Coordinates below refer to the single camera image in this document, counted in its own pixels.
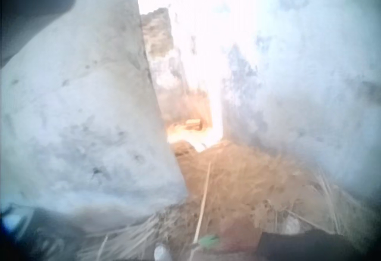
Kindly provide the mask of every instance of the gloved hand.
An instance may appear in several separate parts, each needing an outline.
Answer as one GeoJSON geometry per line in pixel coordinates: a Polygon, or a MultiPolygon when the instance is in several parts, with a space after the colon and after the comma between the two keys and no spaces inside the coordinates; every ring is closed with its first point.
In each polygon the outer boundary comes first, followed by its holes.
{"type": "Polygon", "coordinates": [[[213,252],[254,252],[261,239],[262,230],[254,227],[249,217],[225,220],[214,239],[201,238],[199,244],[213,252]]]}

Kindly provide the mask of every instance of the concrete pillar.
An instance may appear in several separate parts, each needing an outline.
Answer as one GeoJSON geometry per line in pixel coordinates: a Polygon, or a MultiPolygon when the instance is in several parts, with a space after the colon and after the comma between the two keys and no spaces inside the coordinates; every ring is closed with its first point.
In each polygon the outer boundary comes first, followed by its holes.
{"type": "Polygon", "coordinates": [[[1,200],[119,226],[186,196],[137,0],[77,0],[1,70],[1,200]]]}

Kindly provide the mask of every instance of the dark object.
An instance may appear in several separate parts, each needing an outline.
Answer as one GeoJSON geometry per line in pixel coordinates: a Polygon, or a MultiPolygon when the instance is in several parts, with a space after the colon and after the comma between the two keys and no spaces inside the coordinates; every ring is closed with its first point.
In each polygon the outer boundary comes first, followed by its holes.
{"type": "Polygon", "coordinates": [[[76,0],[1,0],[1,67],[76,0]]]}
{"type": "Polygon", "coordinates": [[[84,236],[58,213],[21,206],[12,206],[2,215],[2,229],[22,254],[19,260],[75,260],[84,236]]]}
{"type": "Polygon", "coordinates": [[[256,254],[268,261],[352,261],[364,258],[343,236],[318,229],[296,235],[264,232],[256,254]]]}

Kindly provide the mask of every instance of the dry straw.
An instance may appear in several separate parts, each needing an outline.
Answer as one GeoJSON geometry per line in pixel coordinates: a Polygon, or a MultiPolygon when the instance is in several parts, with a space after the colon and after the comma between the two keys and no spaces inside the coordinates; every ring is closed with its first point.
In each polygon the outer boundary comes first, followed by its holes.
{"type": "Polygon", "coordinates": [[[140,226],[98,235],[99,241],[84,247],[81,260],[96,260],[106,235],[100,260],[136,257],[156,241],[169,244],[173,259],[179,260],[193,243],[209,164],[213,170],[202,208],[200,236],[218,232],[223,219],[238,215],[250,216],[255,226],[267,232],[281,232],[285,217],[293,215],[302,230],[315,227],[337,232],[359,249],[366,248],[373,234],[376,215],[332,185],[321,170],[313,173],[284,157],[227,141],[201,153],[185,142],[173,145],[173,150],[189,191],[186,202],[167,208],[140,226]]]}

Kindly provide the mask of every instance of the white wall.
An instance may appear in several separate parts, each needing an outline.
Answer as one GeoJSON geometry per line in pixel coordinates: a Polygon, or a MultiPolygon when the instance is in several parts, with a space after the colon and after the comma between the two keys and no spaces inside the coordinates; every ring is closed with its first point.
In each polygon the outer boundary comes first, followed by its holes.
{"type": "Polygon", "coordinates": [[[137,0],[77,0],[1,70],[1,200],[118,226],[186,195],[137,0]]]}
{"type": "Polygon", "coordinates": [[[226,136],[381,202],[381,0],[167,1],[196,36],[185,72],[220,83],[226,136]]]}

